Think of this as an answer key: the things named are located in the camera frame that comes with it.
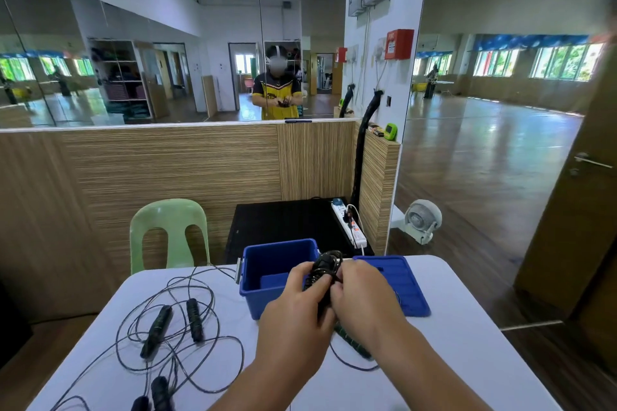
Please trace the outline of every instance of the fan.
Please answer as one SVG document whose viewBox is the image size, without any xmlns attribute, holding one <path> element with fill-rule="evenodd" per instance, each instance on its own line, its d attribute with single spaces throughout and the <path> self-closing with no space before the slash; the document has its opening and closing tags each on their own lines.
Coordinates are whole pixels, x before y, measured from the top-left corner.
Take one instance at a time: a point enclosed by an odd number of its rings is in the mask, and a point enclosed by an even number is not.
<svg viewBox="0 0 617 411">
<path fill-rule="evenodd" d="M 416 200 L 405 212 L 405 224 L 401 229 L 424 245 L 431 241 L 433 232 L 440 226 L 441 211 L 437 205 L 428 200 Z"/>
</svg>

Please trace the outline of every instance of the jump rope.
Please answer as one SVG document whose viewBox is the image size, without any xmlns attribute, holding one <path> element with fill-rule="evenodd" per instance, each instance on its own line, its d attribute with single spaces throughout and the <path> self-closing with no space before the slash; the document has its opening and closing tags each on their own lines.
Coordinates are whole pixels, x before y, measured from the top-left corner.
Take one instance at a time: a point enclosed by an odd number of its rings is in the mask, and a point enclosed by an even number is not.
<svg viewBox="0 0 617 411">
<path fill-rule="evenodd" d="M 216 298 L 216 296 L 214 295 L 214 291 L 212 291 L 212 289 L 210 288 L 210 286 L 208 286 L 206 282 L 195 278 L 195 276 L 218 270 L 223 275 L 228 276 L 230 279 L 232 279 L 235 284 L 235 277 L 230 275 L 228 272 L 235 274 L 236 271 L 232 268 L 217 266 L 206 267 L 205 269 L 198 272 L 196 270 L 197 267 L 193 269 L 189 276 L 175 276 L 171 278 L 167 282 L 165 288 L 159 290 L 156 294 L 153 294 L 152 296 L 135 306 L 124 317 L 122 322 L 120 322 L 118 330 L 116 331 L 115 342 L 108 348 L 106 348 L 97 357 L 95 357 L 81 371 L 81 373 L 77 376 L 77 378 L 75 378 L 73 383 L 62 394 L 62 396 L 60 396 L 58 401 L 56 401 L 50 411 L 60 410 L 62 406 L 68 403 L 71 403 L 71 406 L 73 406 L 72 402 L 78 402 L 83 406 L 86 411 L 92 411 L 83 396 L 78 394 L 69 396 L 69 394 L 77 385 L 77 383 L 81 380 L 81 378 L 86 375 L 90 368 L 94 366 L 99 360 L 101 360 L 101 358 L 106 353 L 111 350 L 114 350 L 116 360 L 118 360 L 119 364 L 125 370 L 130 373 L 145 373 L 146 376 L 143 394 L 134 401 L 131 411 L 144 411 L 150 409 L 148 398 L 149 385 L 155 411 L 171 411 L 171 398 L 177 392 L 179 392 L 181 388 L 187 383 L 192 385 L 198 391 L 205 394 L 218 394 L 226 391 L 244 369 L 244 345 L 238 337 L 235 337 L 233 335 L 220 334 L 221 324 L 219 316 L 214 310 Z M 332 273 L 327 270 L 322 271 L 320 275 L 322 274 L 332 275 Z M 316 281 L 318 277 L 313 277 L 312 279 L 313 281 Z M 184 290 L 186 290 L 187 298 L 185 300 L 179 300 L 176 295 L 180 297 L 180 294 Z M 191 290 L 193 291 L 193 293 L 200 292 L 202 294 L 209 294 L 208 303 L 199 301 L 196 298 L 191 297 Z M 171 298 L 174 300 L 173 304 L 156 303 L 157 299 L 165 293 L 169 294 L 169 296 L 171 296 Z M 143 316 L 155 309 L 160 309 L 158 318 L 152 324 L 150 331 L 144 331 L 143 329 L 141 329 L 142 327 L 140 325 L 144 322 Z M 160 332 L 162 332 L 166 328 L 166 324 L 169 323 L 170 317 L 178 310 L 182 315 L 182 321 L 184 323 L 184 326 L 177 331 L 174 331 L 173 333 L 165 333 L 165 335 L 161 333 L 161 336 L 158 338 L 158 340 L 160 341 L 158 341 L 155 345 L 149 345 L 149 337 L 151 337 L 150 333 L 152 332 L 152 329 L 155 327 L 155 325 L 157 325 L 157 322 L 159 322 L 158 326 L 161 327 Z M 134 315 L 136 312 L 138 312 L 136 317 L 132 321 L 129 321 L 131 316 Z M 197 314 L 197 322 L 191 321 L 191 317 L 193 320 L 195 320 L 195 314 Z M 217 334 L 214 337 L 204 337 L 202 328 L 206 324 L 206 322 L 212 317 L 216 321 Z M 187 335 L 191 336 L 193 341 L 188 345 L 182 345 Z M 208 357 L 210 357 L 215 346 L 221 340 L 236 342 L 240 346 L 241 360 L 238 371 L 234 378 L 224 387 L 211 390 L 197 384 L 193 380 L 193 377 L 195 376 L 197 371 L 204 365 L 205 361 L 208 359 Z M 143 345 L 141 351 L 141 356 L 145 356 L 143 367 L 131 367 L 127 364 L 127 358 L 122 357 L 120 345 L 127 342 L 139 343 Z M 183 361 L 180 359 L 180 354 L 191 348 L 194 349 L 197 347 L 205 348 L 205 355 L 196 365 L 196 367 L 189 371 L 185 367 Z M 343 364 L 350 368 L 363 372 L 371 372 L 379 368 L 378 365 L 370 368 L 362 368 L 344 361 L 336 353 L 334 347 L 332 346 L 332 342 L 330 342 L 330 349 L 339 361 L 341 361 Z M 157 355 L 159 355 L 159 351 L 165 353 L 161 358 L 156 357 Z M 154 375 L 156 375 L 156 377 L 152 380 L 152 382 L 150 382 L 150 378 Z"/>
</svg>

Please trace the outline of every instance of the red fire alarm box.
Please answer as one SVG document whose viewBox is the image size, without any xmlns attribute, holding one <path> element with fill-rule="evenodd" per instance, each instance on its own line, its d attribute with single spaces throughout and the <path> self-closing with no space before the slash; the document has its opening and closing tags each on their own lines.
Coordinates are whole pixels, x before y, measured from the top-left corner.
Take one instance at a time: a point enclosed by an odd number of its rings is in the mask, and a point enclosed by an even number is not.
<svg viewBox="0 0 617 411">
<path fill-rule="evenodd" d="M 347 48 L 339 47 L 336 49 L 336 59 L 335 62 L 347 62 Z"/>
<path fill-rule="evenodd" d="M 384 59 L 409 59 L 412 56 L 413 30 L 397 29 L 390 31 L 386 37 Z"/>
</svg>

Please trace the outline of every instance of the black table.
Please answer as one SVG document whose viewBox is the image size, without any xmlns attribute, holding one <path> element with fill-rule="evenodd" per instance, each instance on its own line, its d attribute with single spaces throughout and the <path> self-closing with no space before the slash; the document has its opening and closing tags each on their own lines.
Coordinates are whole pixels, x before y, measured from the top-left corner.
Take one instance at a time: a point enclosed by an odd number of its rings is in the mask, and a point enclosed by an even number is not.
<svg viewBox="0 0 617 411">
<path fill-rule="evenodd" d="M 320 252 L 338 250 L 345 257 L 362 255 L 347 238 L 331 202 L 332 198 L 313 198 L 236 205 L 225 247 L 226 263 L 235 264 L 246 246 L 307 238 L 317 241 Z M 374 255 L 370 244 L 364 254 Z"/>
</svg>

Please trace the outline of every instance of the green timer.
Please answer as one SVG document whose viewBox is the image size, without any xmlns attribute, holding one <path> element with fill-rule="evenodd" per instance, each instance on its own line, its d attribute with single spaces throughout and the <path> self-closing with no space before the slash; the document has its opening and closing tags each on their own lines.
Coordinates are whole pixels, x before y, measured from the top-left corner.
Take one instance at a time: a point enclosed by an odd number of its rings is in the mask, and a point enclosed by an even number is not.
<svg viewBox="0 0 617 411">
<path fill-rule="evenodd" d="M 395 124 L 388 124 L 384 130 L 384 138 L 386 140 L 394 140 L 396 138 L 397 127 Z"/>
</svg>

